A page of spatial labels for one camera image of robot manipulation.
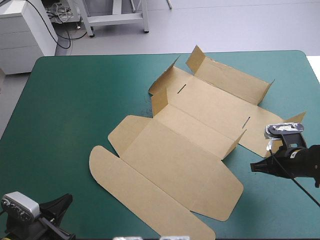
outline cabinet drawer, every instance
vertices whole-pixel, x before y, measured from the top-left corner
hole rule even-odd
[[[22,16],[0,18],[0,34],[19,33],[30,31]]]
[[[0,49],[0,68],[5,74],[29,73],[42,56],[38,46]]]
[[[30,31],[0,34],[0,49],[13,49],[36,45],[37,42]]]

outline white cabinet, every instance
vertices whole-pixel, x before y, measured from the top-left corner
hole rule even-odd
[[[58,40],[41,0],[30,2]],[[31,72],[37,59],[54,56],[56,47],[41,17],[27,1],[12,0],[0,7],[0,68],[5,74]]]

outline gray floor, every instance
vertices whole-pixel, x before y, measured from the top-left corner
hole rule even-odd
[[[110,14],[110,0],[86,2],[91,15]],[[169,10],[166,0],[147,0],[148,34],[142,23],[95,27],[94,38],[73,41],[68,50],[58,47],[56,55],[189,53],[199,45],[205,52],[300,50],[320,56],[320,0],[171,2]],[[129,0],[123,0],[123,11],[130,10]],[[68,27],[72,37],[85,31],[76,31],[73,24]],[[4,77],[0,72],[0,136],[27,79],[28,74]]]

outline green table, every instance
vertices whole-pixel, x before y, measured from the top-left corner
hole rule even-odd
[[[107,136],[125,116],[152,116],[148,89],[177,56],[40,58],[0,140],[0,194],[20,191],[40,203],[72,194],[73,203],[61,226],[78,238],[157,237],[95,182],[88,163],[96,145],[114,152]],[[182,54],[176,63],[186,71],[188,56]],[[307,111],[305,140],[308,146],[320,144],[320,85],[304,53],[208,56],[269,83],[275,79],[261,107],[283,118]],[[249,163],[260,160],[238,145],[224,160],[244,185],[229,220],[196,215],[218,238],[320,237],[320,209],[290,180],[252,173]],[[320,200],[313,179],[298,180]],[[2,235],[5,220],[0,218]]]

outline black cable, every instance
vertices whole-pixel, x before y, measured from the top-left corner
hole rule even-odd
[[[75,38],[66,38],[64,36],[61,36],[59,35],[58,33],[56,33],[60,38],[63,38],[63,39],[67,39],[67,40],[77,40],[77,39],[82,39],[86,34],[87,32],[85,32],[83,35],[79,36],[79,37],[75,37]]]
[[[318,207],[320,208],[320,203],[303,187],[300,185],[300,183],[298,183],[292,176],[290,173],[287,172],[287,170],[280,164],[280,162],[278,161],[278,159],[275,157],[275,155],[273,154],[272,150],[270,149],[269,152],[271,153],[272,158],[275,160],[275,162],[280,166],[280,168],[285,172],[285,174],[288,175],[288,177],[302,190],[304,191],[305,194],[308,195],[309,198],[311,198],[312,201],[315,202],[315,204],[318,205]]]
[[[68,46],[68,47],[61,46],[61,45],[58,43],[58,41],[54,38],[54,36],[52,35],[51,31],[49,30],[48,25],[46,24],[46,21],[44,20],[44,18],[42,17],[42,15],[41,15],[40,12],[38,11],[38,9],[35,7],[35,5],[33,5],[29,0],[26,0],[26,1],[27,1],[27,2],[36,10],[36,12],[39,14],[39,16],[41,17],[41,19],[42,19],[42,21],[43,21],[46,29],[48,30],[48,32],[49,32],[50,36],[52,37],[52,39],[54,40],[54,42],[55,42],[59,47],[61,47],[61,48],[63,48],[63,49],[69,49],[69,48],[71,47],[71,39],[69,39],[69,46]]]
[[[54,18],[54,17],[59,17],[58,15],[56,15],[56,14],[54,14],[53,12],[50,12],[50,11],[47,11],[46,12],[47,14],[52,14],[52,16],[49,16],[50,17],[50,19],[52,19],[52,18]],[[86,34],[87,34],[87,32],[85,32],[83,35],[81,35],[81,36],[79,36],[79,37],[75,37],[75,38],[67,38],[67,37],[64,37],[64,36],[61,36],[61,35],[59,35],[58,33],[55,33],[55,34],[57,34],[60,38],[62,38],[62,39],[67,39],[67,40],[77,40],[77,39],[82,39]]]

